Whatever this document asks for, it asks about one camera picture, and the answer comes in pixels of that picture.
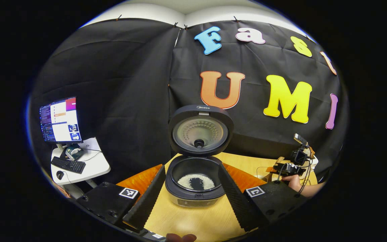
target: white desk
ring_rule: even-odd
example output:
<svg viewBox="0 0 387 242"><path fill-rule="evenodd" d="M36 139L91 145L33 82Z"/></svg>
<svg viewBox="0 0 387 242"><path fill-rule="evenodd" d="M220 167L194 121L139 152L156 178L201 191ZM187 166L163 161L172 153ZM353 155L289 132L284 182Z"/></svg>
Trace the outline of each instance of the white desk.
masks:
<svg viewBox="0 0 387 242"><path fill-rule="evenodd" d="M94 150L101 150L95 138L86 139L85 141L83 141L82 144L79 144L79 146L85 149L93 149L93 150L84 150L85 153L78 159L78 161L85 161L86 163L86 166L84 167L83 172L81 174L78 174L78 173L74 173L74 172L59 168L51 164L52 178L56 184L66 185L66 184L72 184L72 183L86 180L86 182L88 182L92 187L94 187L94 185L96 184L94 184L93 181L89 179L106 174L111 170L110 165L105 159L103 153L94 151ZM51 159L54 156L60 157L62 152L63 150L61 150L60 148L54 149L52 152ZM63 177L60 180L56 177L56 172L58 172L58 170L64 171Z"/></svg>

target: white rice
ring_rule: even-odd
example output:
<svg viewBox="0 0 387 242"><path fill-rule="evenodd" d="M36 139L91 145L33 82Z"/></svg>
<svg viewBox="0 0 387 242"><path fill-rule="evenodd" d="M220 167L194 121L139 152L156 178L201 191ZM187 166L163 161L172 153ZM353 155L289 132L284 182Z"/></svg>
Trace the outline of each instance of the white rice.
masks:
<svg viewBox="0 0 387 242"><path fill-rule="evenodd" d="M177 182L178 182L178 184L180 184L186 188L193 189L191 181L190 181L192 178L201 179L201 181L203 181L204 190L211 189L211 188L215 187L215 183L213 182L212 179L208 178L207 176L201 175L201 174L189 174L189 175L186 175L186 176L180 178Z"/></svg>

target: wooden table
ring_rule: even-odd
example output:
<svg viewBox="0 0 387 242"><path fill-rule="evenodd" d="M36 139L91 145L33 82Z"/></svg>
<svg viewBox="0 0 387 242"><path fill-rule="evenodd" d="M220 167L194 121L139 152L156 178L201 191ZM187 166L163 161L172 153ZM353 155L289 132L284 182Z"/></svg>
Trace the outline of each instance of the wooden table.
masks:
<svg viewBox="0 0 387 242"><path fill-rule="evenodd" d="M222 162L229 164L247 173L256 175L258 167L272 167L276 160L253 158L229 153L214 155ZM173 160L165 164L165 171ZM266 168L259 168L258 175L265 176ZM316 175L311 172L308 185L317 184ZM145 228L166 236L167 233L175 233L180 236L195 234L196 242L216 242L245 234L238 224L234 211L226 195L223 195L217 202L205 208L185 208L173 204L169 199L170 194L165 184L162 186L158 199L153 207L152 213L145 224Z"/></svg>

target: rice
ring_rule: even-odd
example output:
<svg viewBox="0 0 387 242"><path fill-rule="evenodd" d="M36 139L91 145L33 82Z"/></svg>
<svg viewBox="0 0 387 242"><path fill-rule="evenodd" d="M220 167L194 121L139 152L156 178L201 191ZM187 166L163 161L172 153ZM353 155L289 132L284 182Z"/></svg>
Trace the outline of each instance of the rice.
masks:
<svg viewBox="0 0 387 242"><path fill-rule="evenodd" d="M215 187L212 179L201 174L189 174L177 181L178 184L192 190L207 190Z"/></svg>

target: rice cooker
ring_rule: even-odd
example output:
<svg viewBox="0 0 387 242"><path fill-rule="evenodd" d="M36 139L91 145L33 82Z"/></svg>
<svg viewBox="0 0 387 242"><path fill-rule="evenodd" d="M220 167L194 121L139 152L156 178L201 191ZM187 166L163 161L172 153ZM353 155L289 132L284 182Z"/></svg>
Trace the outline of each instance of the rice cooker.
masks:
<svg viewBox="0 0 387 242"><path fill-rule="evenodd" d="M234 124L228 112L214 106L189 105L176 110L169 122L174 158L167 170L166 189L173 203L207 207L225 194L218 178L219 159L227 147Z"/></svg>

